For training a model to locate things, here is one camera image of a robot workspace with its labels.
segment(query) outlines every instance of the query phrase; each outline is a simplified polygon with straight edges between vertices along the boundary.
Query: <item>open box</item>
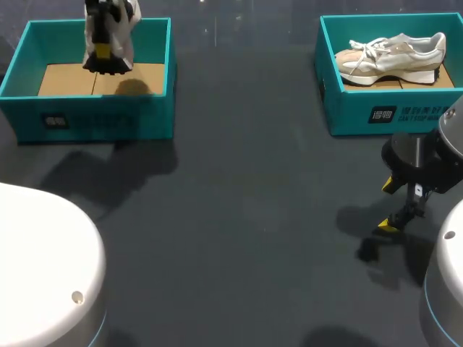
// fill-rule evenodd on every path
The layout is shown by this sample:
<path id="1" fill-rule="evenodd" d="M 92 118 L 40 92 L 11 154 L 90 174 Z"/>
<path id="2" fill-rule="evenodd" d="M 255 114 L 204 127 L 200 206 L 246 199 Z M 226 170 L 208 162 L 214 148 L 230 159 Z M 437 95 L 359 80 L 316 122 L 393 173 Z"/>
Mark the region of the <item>open box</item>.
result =
<path id="1" fill-rule="evenodd" d="M 0 87 L 18 142 L 170 139 L 177 62 L 169 18 L 143 18 L 125 75 L 82 68 L 84 20 L 31 21 Z"/>
<path id="2" fill-rule="evenodd" d="M 433 86 L 343 84 L 334 55 L 349 48 L 349 40 L 368 43 L 400 33 L 419 38 L 437 32 L 447 37 L 447 53 L 441 76 Z M 330 133 L 423 133 L 435 128 L 439 116 L 463 95 L 462 42 L 463 20 L 458 13 L 322 16 L 315 70 Z"/>

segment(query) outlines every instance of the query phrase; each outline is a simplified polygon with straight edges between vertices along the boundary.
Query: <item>white cylinder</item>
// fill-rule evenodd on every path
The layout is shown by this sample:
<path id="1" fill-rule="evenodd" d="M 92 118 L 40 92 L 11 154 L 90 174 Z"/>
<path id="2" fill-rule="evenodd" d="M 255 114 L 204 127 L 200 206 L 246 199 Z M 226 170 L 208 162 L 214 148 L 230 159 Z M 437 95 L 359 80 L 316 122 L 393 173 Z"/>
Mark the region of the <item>white cylinder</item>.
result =
<path id="1" fill-rule="evenodd" d="M 0 184 L 0 346 L 104 347 L 106 258 L 71 202 Z"/>
<path id="2" fill-rule="evenodd" d="M 463 202 L 439 232 L 422 287 L 420 323 L 430 347 L 463 346 Z"/>

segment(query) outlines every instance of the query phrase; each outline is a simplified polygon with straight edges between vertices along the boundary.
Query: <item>sticker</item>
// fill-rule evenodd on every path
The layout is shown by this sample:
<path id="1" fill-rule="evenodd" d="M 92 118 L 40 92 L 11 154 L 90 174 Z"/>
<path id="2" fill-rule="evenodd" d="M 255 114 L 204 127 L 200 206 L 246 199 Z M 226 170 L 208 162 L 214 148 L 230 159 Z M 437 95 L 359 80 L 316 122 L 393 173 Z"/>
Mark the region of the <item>sticker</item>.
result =
<path id="1" fill-rule="evenodd" d="M 320 90 L 320 96 L 322 102 L 325 100 L 325 80 L 322 78 L 320 83 L 318 83 L 318 89 Z"/>
<path id="2" fill-rule="evenodd" d="M 391 123 L 396 113 L 397 106 L 375 106 L 371 110 L 370 124 Z"/>
<path id="3" fill-rule="evenodd" d="M 69 123 L 62 112 L 42 113 L 42 120 L 47 129 L 68 129 Z"/>

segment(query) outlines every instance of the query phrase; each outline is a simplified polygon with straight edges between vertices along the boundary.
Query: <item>shoe sole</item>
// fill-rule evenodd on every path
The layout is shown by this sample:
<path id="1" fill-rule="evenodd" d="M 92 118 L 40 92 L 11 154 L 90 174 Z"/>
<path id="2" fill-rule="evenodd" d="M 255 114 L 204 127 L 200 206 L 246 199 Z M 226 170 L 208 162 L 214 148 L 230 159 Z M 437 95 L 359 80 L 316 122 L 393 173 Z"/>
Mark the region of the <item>shoe sole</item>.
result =
<path id="1" fill-rule="evenodd" d="M 341 73 L 341 77 L 349 84 L 369 87 L 374 85 L 379 79 L 395 77 L 406 82 L 417 83 L 420 85 L 433 85 L 438 77 L 439 69 L 430 71 L 406 71 L 393 70 L 377 76 L 353 76 Z"/>

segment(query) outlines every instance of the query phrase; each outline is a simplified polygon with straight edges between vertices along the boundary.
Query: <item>white sneaker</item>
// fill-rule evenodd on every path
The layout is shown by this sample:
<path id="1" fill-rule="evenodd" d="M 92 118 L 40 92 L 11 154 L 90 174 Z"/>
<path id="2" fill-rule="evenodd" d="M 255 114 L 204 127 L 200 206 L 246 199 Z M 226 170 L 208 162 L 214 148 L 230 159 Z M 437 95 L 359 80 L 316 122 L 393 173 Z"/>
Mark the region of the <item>white sneaker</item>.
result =
<path id="1" fill-rule="evenodd" d="M 101 74 L 131 71 L 130 34 L 141 17 L 138 0 L 85 0 L 84 69 Z"/>
<path id="2" fill-rule="evenodd" d="M 357 85 L 372 85 L 386 76 L 408 82 L 433 84 L 446 55 L 446 36 L 411 38 L 400 34 L 369 43 L 350 40 L 352 49 L 335 56 L 341 77 Z"/>

